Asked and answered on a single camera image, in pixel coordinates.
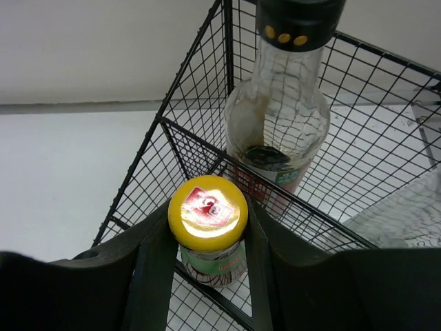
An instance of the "jar label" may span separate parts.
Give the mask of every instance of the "jar label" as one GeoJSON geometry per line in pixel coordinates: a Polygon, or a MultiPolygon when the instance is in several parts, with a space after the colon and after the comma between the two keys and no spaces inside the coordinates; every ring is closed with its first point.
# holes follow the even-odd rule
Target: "jar label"
{"type": "Polygon", "coordinates": [[[219,201],[213,194],[195,187],[184,201],[182,209],[191,214],[197,224],[224,227],[234,213],[234,208],[225,201],[219,201]]]}
{"type": "Polygon", "coordinates": [[[236,269],[245,259],[245,246],[242,243],[229,256],[217,260],[205,260],[194,256],[181,246],[182,259],[199,272],[210,275],[220,275],[236,269]]]}

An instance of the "bottle neck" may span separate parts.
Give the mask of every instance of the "bottle neck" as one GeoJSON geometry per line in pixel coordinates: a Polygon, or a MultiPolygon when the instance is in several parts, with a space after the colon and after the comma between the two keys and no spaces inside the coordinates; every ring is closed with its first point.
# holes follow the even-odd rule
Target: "bottle neck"
{"type": "Polygon", "coordinates": [[[316,90],[318,69],[324,47],[309,52],[279,50],[261,39],[250,93],[271,98],[288,94],[296,100],[311,101],[316,90]]]}

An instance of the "yellow lid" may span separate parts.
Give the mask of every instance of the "yellow lid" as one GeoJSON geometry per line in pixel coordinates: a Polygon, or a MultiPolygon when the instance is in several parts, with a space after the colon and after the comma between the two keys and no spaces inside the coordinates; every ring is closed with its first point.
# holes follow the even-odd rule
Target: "yellow lid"
{"type": "Polygon", "coordinates": [[[176,240],[200,252],[233,246],[247,220],[248,207],[242,192],[232,182],[214,175],[185,182],[168,208],[168,223],[176,240]]]}

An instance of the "wire basket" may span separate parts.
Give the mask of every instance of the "wire basket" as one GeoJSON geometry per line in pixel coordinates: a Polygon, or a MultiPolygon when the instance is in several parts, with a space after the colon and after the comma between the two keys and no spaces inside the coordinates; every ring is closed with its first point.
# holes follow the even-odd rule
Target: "wire basket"
{"type": "MultiPolygon", "coordinates": [[[[331,127],[296,196],[230,159],[223,108],[235,84],[252,74],[255,11],[252,1],[214,2],[94,245],[142,221],[184,181],[203,174],[228,177],[236,167],[286,200],[280,221],[302,239],[327,252],[368,248],[340,222],[441,161],[441,74],[339,32],[327,44],[320,69],[331,127]]],[[[219,294],[194,283],[177,262],[172,289],[168,330],[252,330],[246,276],[219,294]]]]}

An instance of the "white wall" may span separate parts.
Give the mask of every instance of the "white wall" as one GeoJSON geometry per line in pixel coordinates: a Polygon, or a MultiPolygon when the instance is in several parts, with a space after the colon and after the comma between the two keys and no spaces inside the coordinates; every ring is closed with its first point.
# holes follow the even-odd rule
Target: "white wall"
{"type": "MultiPolygon", "coordinates": [[[[162,99],[212,0],[0,3],[0,103],[162,99]]],[[[348,0],[339,30],[441,70],[441,1],[348,0]]]]}

